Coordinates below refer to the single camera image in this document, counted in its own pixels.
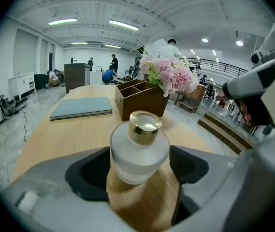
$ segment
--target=black cable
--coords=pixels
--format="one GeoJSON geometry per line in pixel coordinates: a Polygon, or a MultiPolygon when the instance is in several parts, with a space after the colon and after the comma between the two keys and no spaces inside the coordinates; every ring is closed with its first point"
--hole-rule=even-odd
{"type": "MultiPolygon", "coordinates": [[[[20,110],[20,111],[24,113],[24,117],[25,117],[26,122],[27,122],[28,120],[27,120],[27,118],[26,118],[26,113],[25,113],[23,110],[20,110]]],[[[25,122],[25,124],[24,124],[24,126],[23,126],[23,128],[25,129],[25,135],[23,136],[23,140],[25,140],[25,142],[27,141],[27,140],[25,139],[25,136],[26,136],[26,134],[27,134],[26,122],[25,122]]]]}

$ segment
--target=wooden box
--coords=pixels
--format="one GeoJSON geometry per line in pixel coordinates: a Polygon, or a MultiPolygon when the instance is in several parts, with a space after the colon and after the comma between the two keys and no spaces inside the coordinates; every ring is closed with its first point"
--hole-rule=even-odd
{"type": "Polygon", "coordinates": [[[163,90],[144,80],[133,80],[116,86],[116,104],[122,121],[129,120],[132,112],[143,110],[161,117],[165,111],[168,97],[163,90]]]}

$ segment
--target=railing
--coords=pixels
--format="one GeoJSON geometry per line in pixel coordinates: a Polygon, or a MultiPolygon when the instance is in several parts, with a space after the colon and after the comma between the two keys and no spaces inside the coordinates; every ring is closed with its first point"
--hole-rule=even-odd
{"type": "Polygon", "coordinates": [[[217,70],[217,71],[222,71],[226,72],[227,74],[233,75],[233,76],[239,76],[247,72],[247,70],[244,70],[242,68],[230,65],[230,64],[225,64],[221,62],[216,62],[212,60],[207,60],[207,59],[196,59],[196,58],[187,58],[189,66],[193,65],[199,65],[203,71],[203,69],[209,70],[217,70]]]}

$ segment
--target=person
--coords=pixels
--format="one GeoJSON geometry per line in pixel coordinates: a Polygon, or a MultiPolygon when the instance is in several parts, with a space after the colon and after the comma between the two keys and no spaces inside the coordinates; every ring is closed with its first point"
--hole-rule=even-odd
{"type": "Polygon", "coordinates": [[[170,39],[167,45],[159,49],[158,58],[178,58],[180,51],[175,45],[176,40],[170,39]]]}
{"type": "Polygon", "coordinates": [[[60,84],[60,79],[56,76],[53,71],[48,71],[47,75],[49,75],[48,84],[46,84],[46,88],[55,87],[60,84]]]}
{"type": "Polygon", "coordinates": [[[111,64],[112,67],[113,67],[113,71],[114,71],[115,73],[117,73],[117,70],[118,70],[118,60],[117,60],[115,54],[112,54],[112,58],[113,58],[113,60],[111,61],[110,64],[111,64]]]}
{"type": "Polygon", "coordinates": [[[200,84],[204,85],[205,83],[205,78],[207,78],[206,75],[203,75],[203,77],[200,79],[200,84]]]}
{"type": "Polygon", "coordinates": [[[105,84],[109,84],[111,81],[113,81],[113,77],[116,76],[116,73],[113,71],[113,66],[110,65],[109,69],[104,72],[102,81],[105,84]]]}
{"type": "Polygon", "coordinates": [[[88,60],[87,64],[90,65],[90,71],[92,72],[92,67],[93,67],[93,64],[94,64],[93,58],[90,58],[90,59],[88,60]]]}

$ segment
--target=door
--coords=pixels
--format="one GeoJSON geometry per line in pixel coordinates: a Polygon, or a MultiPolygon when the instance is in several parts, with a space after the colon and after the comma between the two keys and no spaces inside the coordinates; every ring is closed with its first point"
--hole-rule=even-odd
{"type": "Polygon", "coordinates": [[[52,71],[52,55],[53,53],[49,53],[49,70],[52,71]]]}

